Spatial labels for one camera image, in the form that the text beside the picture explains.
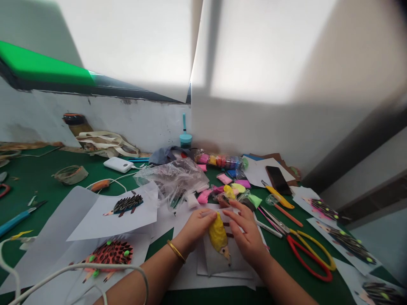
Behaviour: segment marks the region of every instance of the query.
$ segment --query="gold bangle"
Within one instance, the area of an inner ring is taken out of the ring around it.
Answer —
[[[167,244],[171,247],[171,249],[174,251],[174,253],[182,260],[182,263],[185,264],[187,261],[185,258],[182,256],[182,254],[175,248],[175,246],[170,242],[170,240],[167,240]]]

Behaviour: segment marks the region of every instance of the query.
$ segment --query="table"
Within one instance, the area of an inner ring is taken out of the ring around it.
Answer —
[[[29,150],[27,154],[40,155],[46,151],[51,150],[52,147],[44,147],[37,150]],[[22,231],[33,230],[31,234],[38,235],[42,227],[52,215],[59,203],[66,197],[70,190],[77,185],[87,187],[89,184],[105,178],[118,178],[123,174],[108,169],[103,165],[105,158],[99,156],[88,156],[87,154],[65,152],[65,151],[53,151],[42,157],[23,157],[11,160],[11,162],[0,169],[0,172],[7,171],[8,178],[6,183],[11,186],[11,191],[0,199],[0,206],[2,207],[2,213],[0,213],[0,224],[5,223],[14,216],[18,215],[22,211],[27,209],[27,203],[37,191],[36,201],[48,200],[48,202],[33,212],[30,217],[17,225],[14,229],[4,235],[0,241],[10,238],[13,235]],[[55,174],[58,170],[70,166],[70,165],[83,165],[89,172],[86,179],[73,186],[64,186],[56,181],[51,175]],[[216,178],[216,175],[220,173],[217,168],[209,168],[206,173],[211,184],[216,186],[222,185]],[[18,177],[19,180],[13,181],[10,176]],[[134,189],[137,187],[134,179],[126,177],[120,182],[127,189]],[[123,192],[123,188],[114,183],[110,185],[107,190],[101,192],[101,194],[109,196],[117,196]],[[254,187],[252,193],[260,198],[264,199],[269,195],[266,189]],[[320,235],[307,221],[306,219],[310,215],[298,207],[293,202],[292,197],[285,196],[285,198],[295,206],[295,209],[290,210],[290,213],[304,224],[301,229],[303,232],[310,234],[317,239],[335,258],[338,258],[344,262],[347,260],[327,241],[322,235]],[[297,228],[295,224],[290,222],[280,211],[276,208],[269,207],[265,203],[263,206],[278,217],[289,227]],[[259,221],[267,223],[263,215],[256,211],[256,216]],[[161,238],[150,245],[147,253],[147,258],[151,257],[161,247],[166,244],[167,239],[171,239],[173,230],[171,229]],[[346,286],[344,280],[340,276],[339,272],[333,273],[333,281],[331,283],[325,283],[314,276],[312,276],[297,260],[294,253],[290,249],[289,244],[284,239],[278,239],[271,235],[269,232],[263,230],[263,235],[270,247],[271,255],[285,268],[285,270],[320,304],[353,304],[353,298]],[[6,243],[3,248],[3,257],[10,266],[15,266],[19,259],[25,254],[25,251],[21,251],[19,242]],[[325,259],[324,254],[317,248],[313,247],[316,252]],[[301,254],[304,260],[315,270],[319,270],[316,263],[310,260],[305,254]],[[396,285],[400,285],[384,268],[379,267],[373,272],[373,275],[378,276],[384,280],[387,280]],[[8,274],[0,270],[0,284],[6,279]],[[13,300],[14,293],[8,293],[0,295],[0,304],[8,304]],[[270,304],[274,303],[272,297],[267,290],[263,287],[258,287],[257,291],[253,291],[247,287],[225,287],[225,288],[206,288],[206,289],[191,289],[182,291],[169,291],[163,298],[163,304],[207,304],[213,302],[214,304],[247,304],[252,302]]]

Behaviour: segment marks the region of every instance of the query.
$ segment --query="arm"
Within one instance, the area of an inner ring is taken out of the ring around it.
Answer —
[[[193,212],[184,228],[172,240],[175,248],[185,259],[194,250],[197,241],[202,238],[211,223],[216,219],[215,212],[202,217],[201,214],[208,211],[210,210],[201,209]],[[159,304],[161,302],[164,293],[182,265],[182,260],[167,244],[140,266],[148,278],[150,289],[148,304]],[[109,305],[142,305],[145,299],[144,280],[138,271],[133,271],[112,286],[106,292],[106,295]],[[103,298],[99,298],[95,302],[95,305],[102,304]]]
[[[223,211],[229,216],[230,229],[244,259],[260,276],[268,291],[280,305],[315,305],[316,301],[280,266],[263,245],[251,210],[238,201],[230,204],[240,210],[239,215]]]

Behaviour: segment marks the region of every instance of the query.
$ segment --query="red-handled scissors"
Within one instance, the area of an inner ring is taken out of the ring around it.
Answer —
[[[4,195],[6,195],[11,190],[10,186],[2,183],[6,179],[6,177],[7,177],[7,172],[2,172],[0,174],[0,188],[2,188],[2,187],[5,188],[5,190],[0,193],[0,198],[3,197]]]
[[[269,211],[263,209],[262,207],[259,207],[259,209],[262,209],[263,212],[267,214],[267,216],[270,218],[271,221],[273,221],[276,224],[276,228],[282,233],[282,235],[285,235],[287,237],[288,244],[290,245],[291,249],[293,250],[295,256],[298,258],[298,260],[301,262],[301,264],[315,277],[318,279],[324,281],[324,282],[331,282],[332,281],[332,273],[331,271],[336,270],[336,265],[334,260],[332,259],[332,256],[329,254],[329,252],[321,245],[317,240],[315,240],[313,237],[305,234],[304,232],[301,231],[294,231],[287,227],[285,224],[283,224],[281,221],[279,221],[273,214],[271,214]],[[295,235],[298,237],[298,239],[302,242],[302,244],[306,247],[304,248],[302,245],[300,245],[296,240],[294,240],[291,237],[291,234]],[[316,253],[315,251],[310,247],[309,244],[301,237],[304,236],[314,242],[321,250],[325,253],[325,255],[328,257],[330,265],[325,263]],[[307,254],[310,258],[312,258],[325,272],[325,276],[319,275],[316,273],[314,270],[311,269],[310,266],[308,266],[302,257],[299,255],[297,249],[300,249],[302,252]]]

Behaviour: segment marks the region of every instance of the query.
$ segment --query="black phone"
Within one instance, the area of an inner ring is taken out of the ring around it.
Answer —
[[[291,189],[278,167],[266,166],[266,171],[270,178],[271,184],[276,191],[278,191],[281,195],[291,195]]]

